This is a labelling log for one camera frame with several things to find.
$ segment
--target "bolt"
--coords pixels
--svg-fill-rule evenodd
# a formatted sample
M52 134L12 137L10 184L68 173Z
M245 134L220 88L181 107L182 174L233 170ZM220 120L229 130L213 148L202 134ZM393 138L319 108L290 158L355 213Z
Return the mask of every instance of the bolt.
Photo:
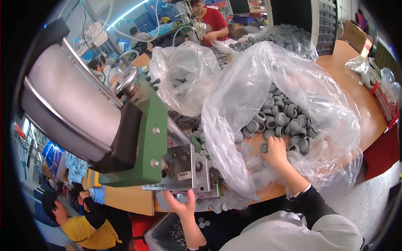
M160 133L160 130L158 127L154 127L154 128L152 128L152 132L154 133L154 135L157 135Z
M159 166L159 161L156 161L154 159L151 159L151 167L152 168L157 168Z

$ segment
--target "wooden table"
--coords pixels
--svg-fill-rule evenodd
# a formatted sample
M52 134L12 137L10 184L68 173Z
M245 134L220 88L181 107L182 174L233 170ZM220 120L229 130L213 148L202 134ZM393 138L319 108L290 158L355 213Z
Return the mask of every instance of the wooden table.
M367 149L384 133L387 123L378 101L370 95L365 86L359 85L345 72L345 63L359 54L346 42L337 40L333 55L320 56L317 64L324 68L341 87L349 101L354 101L360 112L361 150ZM262 197L261 201L270 200L285 194L281 185L275 184ZM158 200L151 191L141 187L105 188L105 204L129 212L153 215L162 212Z

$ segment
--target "red shirt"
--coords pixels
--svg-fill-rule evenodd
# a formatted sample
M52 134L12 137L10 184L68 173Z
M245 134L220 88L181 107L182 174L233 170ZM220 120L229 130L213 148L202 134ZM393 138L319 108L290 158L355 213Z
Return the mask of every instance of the red shirt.
M226 26L228 26L228 24L226 23L225 18L223 17L222 13L216 9L213 8L207 8L207 12L205 13L205 15L202 17L202 20L204 21L205 24L207 24L207 31L218 31ZM218 37L218 40L220 41L224 41L228 39L227 36L224 37ZM206 46L212 46L210 44L210 42L206 41L206 40L201 40L201 42L203 44L205 44Z

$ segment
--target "person's hand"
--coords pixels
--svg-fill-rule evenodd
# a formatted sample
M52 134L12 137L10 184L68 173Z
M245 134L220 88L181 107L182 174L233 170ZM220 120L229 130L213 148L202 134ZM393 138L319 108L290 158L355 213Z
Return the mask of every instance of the person's hand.
M208 32L207 34L205 34L202 37L202 39L207 40L208 42L211 43L211 42L214 42L216 39L218 39L218 36L215 31L211 31L211 32Z
M180 203L170 191L161 191L163 199L169 208L175 212L180 219L188 219L194 217L195 212L195 195L193 190L187 191L187 203Z
M269 137L267 140L268 152L262 153L261 157L270 166L275 169L280 169L286 166L286 145L283 138Z
M74 188L71 190L73 192L73 195L77 197L80 196L80 192L84 191L81 183L72 182L71 184L74 186Z

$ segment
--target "cardboard box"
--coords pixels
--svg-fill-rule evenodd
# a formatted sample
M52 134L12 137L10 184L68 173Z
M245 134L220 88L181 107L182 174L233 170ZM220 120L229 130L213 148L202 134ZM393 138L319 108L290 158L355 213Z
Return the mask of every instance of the cardboard box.
M229 34L228 37L231 38L241 38L243 35L246 34L246 32L244 31L244 25L242 24L230 24L228 25L228 29L229 29Z
M352 48L360 53L360 56L362 57L367 57L371 47L373 46L373 42L370 40L368 35L351 21L346 21L343 35L340 40L348 43Z

